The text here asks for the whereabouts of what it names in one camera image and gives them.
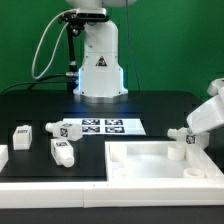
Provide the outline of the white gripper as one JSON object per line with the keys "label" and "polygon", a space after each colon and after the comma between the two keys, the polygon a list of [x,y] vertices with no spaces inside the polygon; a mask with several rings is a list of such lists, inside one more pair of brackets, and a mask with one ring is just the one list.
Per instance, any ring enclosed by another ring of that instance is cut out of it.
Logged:
{"label": "white gripper", "polygon": [[186,119],[191,134],[200,134],[224,125],[224,102],[216,95],[203,103]]}

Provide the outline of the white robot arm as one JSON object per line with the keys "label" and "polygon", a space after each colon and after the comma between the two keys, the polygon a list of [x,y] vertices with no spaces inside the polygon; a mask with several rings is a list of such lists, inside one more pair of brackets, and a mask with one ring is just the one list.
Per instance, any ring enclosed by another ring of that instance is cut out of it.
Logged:
{"label": "white robot arm", "polygon": [[[66,0],[73,9],[69,24],[76,33],[85,33],[84,56],[78,70],[76,99],[92,103],[110,103],[125,99],[123,69],[118,63],[118,28],[109,19],[107,7],[128,7],[137,0]],[[224,79],[211,82],[212,96],[187,116],[190,134],[199,134],[224,126]]]}

